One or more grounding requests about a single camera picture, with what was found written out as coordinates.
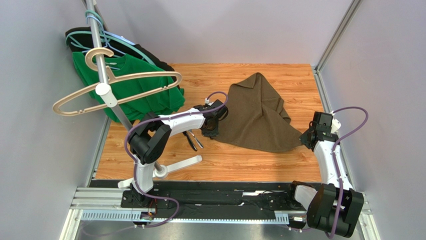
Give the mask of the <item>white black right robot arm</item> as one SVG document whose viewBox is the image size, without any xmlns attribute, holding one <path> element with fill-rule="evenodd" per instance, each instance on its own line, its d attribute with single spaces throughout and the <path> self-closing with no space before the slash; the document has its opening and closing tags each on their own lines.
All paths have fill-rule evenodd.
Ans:
<svg viewBox="0 0 426 240">
<path fill-rule="evenodd" d="M 292 195 L 306 209 L 309 228 L 350 238 L 363 209 L 364 196 L 344 175 L 341 144 L 333 121 L 332 114 L 316 111 L 309 128 L 299 137 L 318 161 L 321 185 L 315 189 L 294 181 Z"/>
</svg>

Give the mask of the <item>brown cloth napkin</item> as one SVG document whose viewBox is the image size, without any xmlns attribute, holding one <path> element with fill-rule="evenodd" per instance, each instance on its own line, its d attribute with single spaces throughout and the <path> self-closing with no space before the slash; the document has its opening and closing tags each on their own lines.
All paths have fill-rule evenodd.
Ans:
<svg viewBox="0 0 426 240">
<path fill-rule="evenodd" d="M 301 132 L 291 126 L 285 101 L 259 72 L 233 83 L 228 90 L 228 115 L 219 123 L 218 142 L 270 153 L 301 146 Z"/>
</svg>

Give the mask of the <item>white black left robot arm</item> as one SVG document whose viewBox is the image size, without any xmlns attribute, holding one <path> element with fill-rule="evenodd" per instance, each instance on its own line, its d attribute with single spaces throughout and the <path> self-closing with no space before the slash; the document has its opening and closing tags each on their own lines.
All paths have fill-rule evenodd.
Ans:
<svg viewBox="0 0 426 240">
<path fill-rule="evenodd" d="M 154 179 L 165 179 L 170 173 L 201 163 L 201 155 L 178 161 L 171 165 L 158 163 L 170 137 L 200 129 L 204 137 L 219 135 L 219 122 L 228 116 L 223 102 L 206 101 L 185 112 L 172 115 L 149 113 L 143 121 L 126 135 L 129 147 L 125 151 L 134 161 L 133 177 L 118 183 L 119 189 L 133 188 L 139 194 L 148 193 L 154 187 Z"/>
</svg>

